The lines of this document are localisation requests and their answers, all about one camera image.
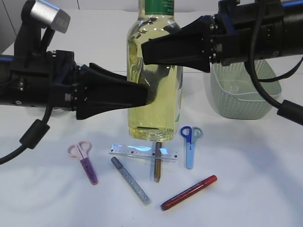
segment pen cap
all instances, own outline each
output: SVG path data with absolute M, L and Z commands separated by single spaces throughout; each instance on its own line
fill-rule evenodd
M 112 160 L 112 163 L 115 165 L 115 167 L 117 169 L 122 169 L 123 168 L 122 163 L 116 157 L 113 157 L 111 160 Z

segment red marker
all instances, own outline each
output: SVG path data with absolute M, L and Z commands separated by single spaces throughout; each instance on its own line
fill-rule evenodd
M 207 186 L 211 185 L 213 182 L 217 181 L 217 177 L 212 175 L 205 180 L 195 184 L 194 186 L 186 189 L 185 191 L 181 192 L 180 194 L 176 195 L 175 197 L 167 200 L 161 205 L 162 211 L 168 210 L 173 206 L 177 205 L 178 203 L 186 200 L 188 197 L 196 194 L 197 192 L 201 191 L 202 189 L 206 188 Z

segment silver glitter pen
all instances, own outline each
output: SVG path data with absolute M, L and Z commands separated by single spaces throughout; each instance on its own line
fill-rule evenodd
M 134 180 L 134 178 L 129 174 L 129 172 L 124 168 L 122 163 L 116 158 L 113 157 L 112 163 L 115 165 L 119 173 L 122 175 L 122 177 L 126 180 L 128 185 L 132 188 L 134 193 L 139 197 L 141 202 L 147 206 L 152 201 L 151 199 L 145 194 L 145 192 L 142 190 L 142 188 L 138 185 L 138 183 Z

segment white table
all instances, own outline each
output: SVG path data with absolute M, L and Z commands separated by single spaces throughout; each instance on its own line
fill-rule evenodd
M 50 49 L 75 51 L 78 63 L 95 62 L 125 74 L 125 37 L 136 13 L 68 10 L 67 34 L 57 33 Z M 181 26 L 203 14 L 176 15 Z M 11 46 L 5 54 L 12 54 Z M 277 74 L 295 65 L 292 57 L 270 61 Z M 283 81 L 283 98 L 303 105 L 303 75 Z M 36 147 L 0 166 L 0 219 L 3 227 L 302 227 L 303 127 L 272 110 L 258 121 L 230 120 L 213 108 L 210 77 L 185 69 L 180 125 L 201 127 L 195 166 L 185 168 L 184 139 L 165 143 L 179 149 L 177 163 L 163 163 L 160 183 L 149 160 L 121 162 L 150 196 L 144 207 L 112 165 L 113 143 L 150 146 L 128 135 L 127 111 L 112 111 L 84 121 L 75 113 L 55 113 L 51 130 Z M 1 106 L 0 155 L 8 154 L 43 109 Z M 69 145 L 93 144 L 90 158 L 99 184 L 92 186 Z M 210 175 L 218 181 L 174 208 L 160 205 Z

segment white wall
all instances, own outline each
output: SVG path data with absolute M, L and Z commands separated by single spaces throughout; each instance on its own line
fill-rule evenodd
M 78 0 L 80 9 L 120 9 L 137 11 L 138 0 Z M 176 12 L 216 11 L 219 0 L 175 0 Z M 241 0 L 241 4 L 254 0 Z
M 3 2 L 0 0 L 0 53 L 3 52 L 16 38 L 9 21 Z

